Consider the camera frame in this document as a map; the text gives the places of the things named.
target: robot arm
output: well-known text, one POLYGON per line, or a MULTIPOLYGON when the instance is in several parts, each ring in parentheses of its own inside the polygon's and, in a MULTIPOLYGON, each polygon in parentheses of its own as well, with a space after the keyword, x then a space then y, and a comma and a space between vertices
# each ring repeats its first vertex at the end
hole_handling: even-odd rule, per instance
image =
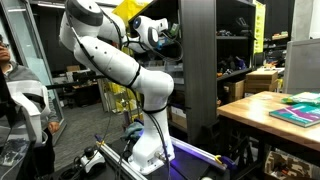
MULTIPOLYGON (((61 43, 72 51, 75 58, 83 65, 113 82, 144 94, 144 132, 133 147, 132 156, 129 158, 132 168, 142 174, 153 172, 164 164, 158 155, 165 151, 168 152, 169 160, 174 159, 165 109, 168 96, 173 91, 172 77, 160 71, 146 70, 127 54, 99 40, 97 37, 100 35, 105 39, 116 41, 115 31, 120 31, 121 36, 124 35, 124 31, 120 29, 123 27, 123 22, 121 23, 115 15, 109 16, 119 24, 116 29, 110 27, 110 22, 104 18, 103 12, 94 1, 67 0, 65 7, 60 28, 61 43), (162 131, 164 145, 157 127, 152 123, 153 117, 162 131)), ((158 32, 167 28, 165 22, 138 18, 134 23, 135 29, 140 34, 140 41, 149 48, 154 47, 158 40, 158 32)))

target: wooden table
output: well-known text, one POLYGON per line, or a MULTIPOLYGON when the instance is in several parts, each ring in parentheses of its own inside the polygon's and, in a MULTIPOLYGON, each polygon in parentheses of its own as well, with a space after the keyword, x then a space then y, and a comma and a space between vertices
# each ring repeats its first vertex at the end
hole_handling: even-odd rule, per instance
POLYGON ((262 92, 218 108, 221 124, 220 153, 230 155, 231 131, 259 140, 258 161, 262 165, 265 143, 289 154, 320 165, 320 124, 303 128, 269 116, 269 112, 288 105, 281 99, 289 94, 262 92))

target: floor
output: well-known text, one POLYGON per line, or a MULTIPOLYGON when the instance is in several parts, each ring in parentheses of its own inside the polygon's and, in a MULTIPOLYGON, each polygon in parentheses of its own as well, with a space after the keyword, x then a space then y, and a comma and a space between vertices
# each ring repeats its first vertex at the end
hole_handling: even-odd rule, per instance
POLYGON ((95 134, 103 137, 107 132, 105 141, 108 143, 122 135, 123 116, 104 112, 101 103, 73 109, 63 107, 63 113, 67 126, 54 147, 56 171, 71 164, 76 156, 83 154, 86 147, 93 146, 95 134))

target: green book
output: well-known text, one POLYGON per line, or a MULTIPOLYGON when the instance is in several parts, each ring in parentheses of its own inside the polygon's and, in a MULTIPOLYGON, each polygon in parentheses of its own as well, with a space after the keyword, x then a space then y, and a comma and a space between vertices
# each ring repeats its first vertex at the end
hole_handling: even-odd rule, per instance
POLYGON ((320 122, 320 108, 306 104, 296 104, 271 111, 269 115, 302 127, 309 127, 320 122))

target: robotic arm link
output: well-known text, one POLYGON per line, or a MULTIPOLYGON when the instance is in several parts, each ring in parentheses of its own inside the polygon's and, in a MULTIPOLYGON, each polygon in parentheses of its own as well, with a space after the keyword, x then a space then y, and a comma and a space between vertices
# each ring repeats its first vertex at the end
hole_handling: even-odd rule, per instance
MULTIPOLYGON (((86 67, 144 94, 144 132, 133 147, 129 164, 146 175, 164 164, 159 154, 167 152, 169 160, 174 159, 165 109, 168 96, 173 91, 172 77, 161 71, 146 70, 132 57, 97 38, 100 36, 114 42, 121 39, 123 44, 133 41, 126 37, 124 23, 118 16, 104 16, 93 0, 67 0, 65 7, 60 27, 62 44, 86 67), (153 124, 153 117, 160 126, 165 145, 156 124, 153 124)), ((154 48, 160 31, 168 29, 168 23, 166 19, 153 21, 141 16, 134 21, 134 29, 140 35, 138 42, 154 48)), ((130 46, 129 43, 129 48, 143 52, 143 48, 137 45, 130 46)))

